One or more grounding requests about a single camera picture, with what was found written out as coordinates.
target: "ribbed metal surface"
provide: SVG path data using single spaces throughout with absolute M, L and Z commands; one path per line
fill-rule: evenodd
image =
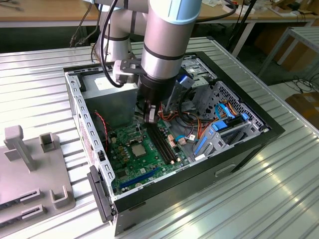
M 319 26 L 292 27 L 289 34 L 319 53 Z
M 135 54 L 142 44 L 133 44 Z M 119 238 L 318 238 L 318 131 L 282 105 L 244 66 L 207 38 L 190 40 L 204 51 L 286 132 L 245 168 L 193 195 Z M 90 49 L 0 55 L 0 141 L 5 126 L 20 124 L 25 138 L 60 136 L 76 207 L 8 238 L 111 238 L 86 178 L 88 164 L 71 117 L 62 68 L 90 63 Z

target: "blue latch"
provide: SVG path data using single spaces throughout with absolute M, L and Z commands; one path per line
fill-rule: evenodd
M 244 119 L 244 121 L 249 120 L 249 116 L 246 113 L 242 113 L 241 117 Z
M 224 121 L 219 121 L 219 122 L 213 123 L 211 126 L 213 127 L 215 131 L 219 131 L 222 128 L 226 128 L 227 124 L 225 124 Z

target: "wire bundle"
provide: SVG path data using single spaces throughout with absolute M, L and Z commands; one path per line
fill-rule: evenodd
M 103 123 L 104 133 L 105 133 L 105 151 L 107 151 L 107 149 L 108 149 L 108 130 L 106 128 L 107 123 L 105 123 L 105 120 L 103 119 L 103 117 L 99 113 L 97 113 L 97 112 L 94 112 L 94 113 L 100 118 L 100 120 Z
M 285 80 L 282 81 L 281 83 L 285 83 L 285 85 L 287 85 L 289 88 L 303 94 L 304 92 L 311 92 L 311 91 L 317 91 L 319 92 L 319 85 L 318 83 L 314 82 L 314 78 L 315 76 L 319 75 L 319 73 L 313 75 L 309 80 L 304 80 L 304 79 L 300 79 L 298 76 L 294 76 L 294 78 L 292 80 Z M 291 87 L 290 85 L 288 85 L 288 82 L 292 82 L 294 83 L 294 85 L 297 87 L 297 89 L 295 87 Z M 306 86 L 308 87 L 308 89 L 302 88 L 300 85 Z

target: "floor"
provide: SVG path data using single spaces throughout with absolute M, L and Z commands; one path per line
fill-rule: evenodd
M 93 30 L 93 26 L 81 28 L 80 35 L 86 35 L 86 32 L 90 33 Z M 69 47 L 70 38 L 74 31 L 75 27 L 2 28 L 0 35 L 7 37 L 0 38 L 0 53 Z M 221 45 L 226 46 L 231 31 L 231 24 L 200 24 L 193 32 L 192 37 L 212 36 Z M 89 43 L 94 42 L 97 37 L 98 34 L 93 35 L 89 39 Z M 132 36 L 132 41 L 143 41 L 143 39 L 141 36 Z M 266 55 L 249 42 L 246 42 L 238 55 L 238 59 L 253 73 L 258 72 L 265 58 Z M 277 63 L 272 62 L 267 72 L 262 76 L 262 80 L 267 85 L 273 85 L 283 80 L 292 79 L 294 75 L 299 74 L 287 72 Z

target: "black cable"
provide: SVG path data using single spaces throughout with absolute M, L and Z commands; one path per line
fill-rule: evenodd
M 292 82 L 298 89 L 288 85 L 287 83 L 288 82 Z M 284 83 L 286 86 L 288 86 L 289 88 L 299 92 L 299 93 L 304 93 L 304 92 L 311 92 L 311 91 L 317 91 L 318 90 L 316 89 L 314 83 L 317 85 L 317 88 L 319 89 L 319 85 L 316 83 L 316 82 L 312 82 L 312 79 L 310 80 L 304 80 L 304 79 L 300 79 L 298 76 L 294 76 L 293 79 L 291 80 L 285 80 L 285 81 L 281 81 L 280 83 Z M 304 89 L 302 87 L 300 87 L 298 84 L 302 84 L 306 87 L 308 87 L 309 89 Z
M 208 18 L 204 18 L 204 19 L 198 19 L 198 20 L 196 20 L 195 23 L 202 23 L 202 22 L 206 22 L 206 21 L 214 21 L 214 20 L 222 19 L 224 17 L 228 17 L 228 16 L 234 14 L 235 11 L 236 11 L 236 5 L 231 0 L 225 0 L 225 1 L 228 2 L 232 6 L 232 11 L 230 11 L 230 12 L 228 12 L 226 14 L 220 15 L 220 16 L 213 16 L 213 17 L 208 17 Z
M 103 45 L 104 45 L 104 36 L 105 36 L 105 31 L 106 31 L 106 27 L 109 23 L 109 20 L 111 18 L 111 15 L 112 15 L 112 12 L 115 8 L 115 5 L 116 3 L 118 2 L 118 0 L 113 0 L 112 4 L 110 5 L 110 9 L 108 11 L 108 14 L 106 15 L 106 18 L 105 18 L 105 21 L 104 21 L 104 24 L 103 24 L 103 27 L 102 27 L 102 31 L 101 31 L 101 39 L 100 39 L 100 62 L 101 62 L 101 66 L 102 66 L 102 69 L 103 69 L 103 72 L 106 76 L 106 78 L 108 79 L 108 81 L 114 86 L 114 87 L 117 87 L 117 88 L 120 88 L 122 87 L 124 84 L 116 84 L 112 78 L 110 77 L 106 67 L 105 67 L 105 59 L 104 59 L 104 50 L 103 50 Z
M 178 102 L 178 107 L 177 107 L 177 113 L 178 113 L 178 117 L 186 124 L 186 125 L 192 125 L 192 124 L 196 124 L 197 123 L 197 118 L 201 121 L 201 123 L 205 123 L 205 122 L 211 122 L 212 119 L 201 119 L 199 117 L 192 119 L 192 115 L 188 115 L 188 114 L 183 114 L 182 110 L 181 110 L 181 105 L 184 102 L 186 96 L 192 91 L 194 90 L 193 88 L 189 88 L 180 98 L 179 102 Z
M 136 107 L 137 107 L 140 111 L 142 111 L 142 112 L 143 112 L 143 108 L 140 106 L 140 104 L 139 104 L 139 102 L 138 102 L 138 101 L 136 102 Z
M 301 11 L 300 11 L 300 14 L 304 17 L 305 23 L 306 23 L 306 15 L 303 12 L 301 12 Z
M 244 8 L 244 1 L 243 1 L 242 5 L 241 5 L 240 13 L 239 13 L 239 16 L 238 16 L 238 18 L 237 18 L 237 22 L 236 22 L 236 24 L 235 24 L 235 27 L 233 28 L 231 34 L 229 35 L 229 39 L 228 39 L 227 44 L 228 44 L 228 43 L 230 42 L 230 40 L 234 37 L 234 31 L 235 31 L 235 28 L 237 27 L 237 24 L 238 24 L 238 22 L 239 22 L 241 13 L 242 13 L 242 11 L 243 11 L 243 8 Z
M 79 29 L 80 29 L 80 27 L 81 27 L 81 25 L 82 25 L 84 19 L 85 19 L 86 16 L 89 14 L 89 11 L 91 10 L 91 8 L 92 8 L 92 4 L 89 5 L 88 9 L 86 10 L 84 16 L 82 17 L 82 19 L 81 19 L 81 21 L 80 21 L 80 24 L 79 24 L 78 27 L 76 28 L 75 33 L 72 35 L 71 40 L 70 40 L 70 47 L 73 47 L 74 42 L 75 42 L 76 37 L 77 37 L 77 33 L 78 33 L 78 31 L 79 31 Z
M 89 35 L 87 35 L 85 38 L 83 39 L 80 39 L 76 44 L 75 44 L 75 47 L 77 45 L 82 45 L 85 43 L 85 41 L 87 39 L 89 39 L 90 36 L 92 36 L 95 32 L 97 32 L 97 30 L 99 29 L 99 21 L 100 21 L 100 17 L 101 17 L 101 13 L 102 13 L 102 6 L 100 7 L 101 9 L 99 10 L 99 14 L 98 14 L 98 19 L 96 20 L 96 26 L 95 26 L 95 29 L 94 31 L 92 31 Z
M 94 45 L 92 46 L 92 50 L 91 50 L 91 61 L 92 62 L 94 62 L 93 61 L 93 51 L 94 51 L 94 47 L 96 46 L 96 43 L 97 43 L 98 41 L 96 41 L 95 43 L 94 43 Z
M 312 82 L 312 81 L 314 80 L 314 77 L 317 76 L 317 75 L 319 75 L 319 73 L 314 74 L 314 75 L 310 78 L 309 81 Z
M 109 28 L 108 28 L 108 42 L 106 43 L 106 51 L 105 51 L 105 58 L 104 58 L 105 61 L 109 54 L 108 51 L 109 51 L 110 34 L 111 34 L 111 23 L 109 24 Z
M 240 32 L 242 32 L 244 30 L 245 27 L 245 21 L 248 18 L 248 15 L 250 13 L 250 11 L 253 9 L 253 6 L 255 5 L 257 0 L 252 0 L 247 8 L 247 11 L 243 17 L 243 19 L 241 20 L 239 27 L 237 28 L 234 36 L 232 37 L 232 39 L 229 41 L 229 43 L 226 46 L 226 50 L 230 50 L 230 48 L 232 47 L 232 45 L 235 43 L 235 41 L 237 40 L 237 36 L 240 34 Z

